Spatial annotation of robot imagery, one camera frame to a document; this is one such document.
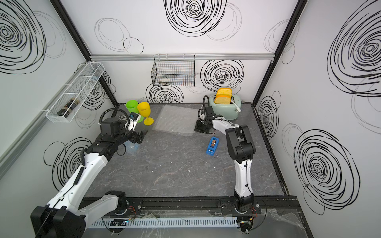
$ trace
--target dark bottle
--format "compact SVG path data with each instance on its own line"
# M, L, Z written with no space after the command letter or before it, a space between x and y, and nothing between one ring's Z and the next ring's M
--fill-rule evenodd
M63 106L63 108L61 110L59 110L57 112L57 115L59 116L64 116L65 118L69 116L69 114L72 112L72 110L79 104L79 100L78 99L75 99L72 98L70 99L70 101L65 105Z

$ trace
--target red wire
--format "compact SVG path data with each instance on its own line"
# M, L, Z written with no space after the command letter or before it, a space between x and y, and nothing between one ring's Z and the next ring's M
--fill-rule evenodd
M254 219L254 211L250 208L251 212L252 212L252 216L251 216L251 219Z
M257 217L257 210L255 210L255 208L253 207L254 211L255 211L255 217Z
M135 208L133 206L130 206L130 208L134 209L134 213L136 215L136 211L135 211Z

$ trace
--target white wire basket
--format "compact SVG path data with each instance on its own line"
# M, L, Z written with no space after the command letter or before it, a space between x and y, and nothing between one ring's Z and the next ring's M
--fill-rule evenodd
M46 113L52 122L71 122L104 72L102 63L88 62Z

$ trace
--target black wire basket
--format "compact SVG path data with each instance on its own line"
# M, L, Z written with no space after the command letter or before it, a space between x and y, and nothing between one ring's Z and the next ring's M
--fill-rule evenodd
M195 84L194 54L155 54L151 70L152 84L168 83L175 86Z

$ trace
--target gray marble countertop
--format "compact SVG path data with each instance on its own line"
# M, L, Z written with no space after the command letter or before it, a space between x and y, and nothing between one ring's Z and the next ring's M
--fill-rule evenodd
M199 109L200 104L175 105ZM156 119L163 105L151 105ZM250 104L232 122L246 124L255 143L256 153L251 165L251 186L254 195L283 195L269 154ZM101 197L110 190L126 196L231 196L234 195L235 169L230 158L226 137L216 134L193 133L182 136L152 130L139 123L136 130L149 129L135 152L115 154L98 174L86 197ZM210 138L219 138L214 156L206 154Z

